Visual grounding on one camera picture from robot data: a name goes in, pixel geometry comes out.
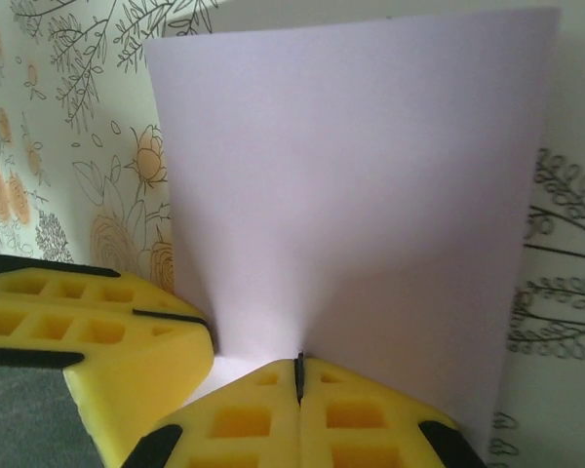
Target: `black rubber pad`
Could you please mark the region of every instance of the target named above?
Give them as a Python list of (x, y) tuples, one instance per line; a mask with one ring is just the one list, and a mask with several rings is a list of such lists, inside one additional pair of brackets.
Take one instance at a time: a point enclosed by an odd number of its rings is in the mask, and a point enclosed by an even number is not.
[(84, 359), (70, 351), (0, 348), (0, 366), (8, 368), (65, 369)]
[(179, 315), (179, 314), (172, 314), (169, 312), (154, 312), (151, 310), (138, 310), (133, 309), (134, 315), (139, 315), (141, 317), (154, 317), (155, 319), (163, 319), (163, 320), (176, 320), (178, 322), (190, 322), (193, 324), (200, 324), (204, 327), (208, 328), (208, 323), (202, 319), (201, 317), (191, 317), (189, 315)]
[(169, 424), (142, 437), (122, 468), (165, 468), (182, 435), (182, 428)]
[(2, 467), (103, 467), (62, 371), (0, 368)]
[(303, 353), (299, 353), (294, 360), (294, 387), (296, 388), (296, 400), (298, 403), (301, 403), (301, 399), (303, 399), (303, 387), (305, 387), (304, 364)]
[(62, 263), (60, 261), (40, 260), (23, 256), (0, 255), (0, 273), (23, 270), (25, 268), (44, 268), (46, 270), (64, 271), (67, 273), (83, 273), (85, 275), (119, 278), (121, 274), (109, 268), (97, 266)]
[(438, 421), (423, 421), (418, 427), (446, 468), (486, 468), (459, 431)]

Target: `folded paper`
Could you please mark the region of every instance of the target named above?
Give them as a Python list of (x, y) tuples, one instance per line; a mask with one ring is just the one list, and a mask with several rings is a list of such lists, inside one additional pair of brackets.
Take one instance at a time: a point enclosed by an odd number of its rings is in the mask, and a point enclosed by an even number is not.
[(558, 21), (145, 44), (176, 292), (211, 311), (225, 360), (207, 388), (303, 349), (448, 413), (485, 451)]

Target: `leaf illustration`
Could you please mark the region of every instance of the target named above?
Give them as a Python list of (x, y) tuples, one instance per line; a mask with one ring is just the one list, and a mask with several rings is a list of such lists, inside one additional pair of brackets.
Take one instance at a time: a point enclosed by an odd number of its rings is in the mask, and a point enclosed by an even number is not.
[(203, 7), (201, 14), (202, 14), (202, 19), (204, 20), (204, 25), (208, 29), (208, 32), (213, 32), (213, 24), (211, 23), (211, 14), (208, 12), (208, 8)]
[(167, 23), (168, 27), (176, 27), (176, 28), (181, 28), (181, 27), (186, 27), (186, 26), (190, 26), (191, 25), (191, 19), (190, 18), (181, 18), (181, 19), (175, 19), (173, 21), (169, 21)]
[(170, 216), (170, 207), (169, 203), (161, 204), (160, 210), (158, 211), (158, 215), (160, 217), (169, 217)]
[(504, 412), (495, 412), (493, 420), (494, 429), (517, 429), (518, 421)]
[(489, 441), (489, 452), (493, 455), (516, 456), (520, 454), (520, 450), (516, 446), (497, 437)]
[(74, 172), (76, 174), (76, 180), (80, 184), (80, 187), (87, 195), (87, 198), (91, 200), (94, 205), (101, 206), (103, 203), (103, 196), (101, 190), (96, 188), (93, 182), (93, 174), (91, 166), (87, 163), (73, 163)]
[(128, 214), (126, 227), (132, 235), (136, 249), (139, 251), (145, 249), (145, 202), (136, 201)]
[(121, 163), (119, 162), (119, 158), (117, 155), (113, 155), (113, 159), (110, 163), (110, 179), (117, 183), (119, 180), (119, 174), (121, 173)]
[(98, 165), (93, 161), (91, 162), (91, 173), (93, 175), (93, 182), (96, 185), (97, 190), (103, 192), (104, 186), (101, 182), (101, 174), (99, 173)]
[(174, 10), (172, 11), (172, 13), (174, 13), (174, 14), (175, 14), (175, 13), (179, 12), (179, 11), (180, 11), (180, 10), (182, 10), (183, 8), (186, 8), (186, 7), (188, 7), (188, 6), (189, 6), (191, 3), (193, 3), (194, 1), (195, 1), (195, 0), (180, 0), (179, 2), (177, 2), (177, 3), (175, 4), (175, 8), (174, 8)]
[(104, 178), (104, 211), (109, 217), (116, 217), (119, 222), (124, 221), (124, 205), (119, 190), (108, 177)]

